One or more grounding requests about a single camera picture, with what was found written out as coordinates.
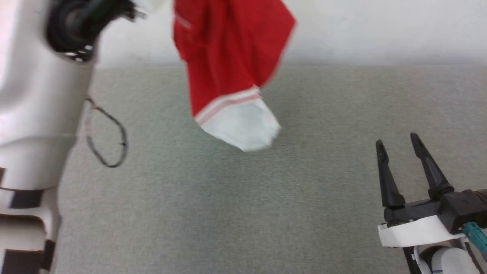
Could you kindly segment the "red white jersey garment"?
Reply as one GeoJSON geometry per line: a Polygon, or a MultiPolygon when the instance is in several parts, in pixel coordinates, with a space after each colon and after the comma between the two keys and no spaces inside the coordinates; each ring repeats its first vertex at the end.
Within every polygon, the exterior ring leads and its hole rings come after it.
{"type": "Polygon", "coordinates": [[[174,0],[173,11],[198,126],[242,151],[270,147],[282,127],[261,89],[292,36],[291,11],[282,0],[174,0]]]}

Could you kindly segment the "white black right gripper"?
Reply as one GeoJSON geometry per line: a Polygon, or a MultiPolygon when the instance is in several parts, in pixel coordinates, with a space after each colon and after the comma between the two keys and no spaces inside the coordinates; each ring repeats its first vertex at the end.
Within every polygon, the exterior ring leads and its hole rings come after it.
{"type": "MultiPolygon", "coordinates": [[[[428,182],[428,195],[439,199],[454,191],[433,156],[417,133],[410,133],[415,155],[421,160],[428,182]]],[[[380,193],[385,222],[378,225],[384,247],[414,247],[463,238],[461,230],[451,234],[437,216],[439,201],[423,200],[407,203],[400,194],[388,165],[388,154],[381,139],[376,141],[380,193]]]]}

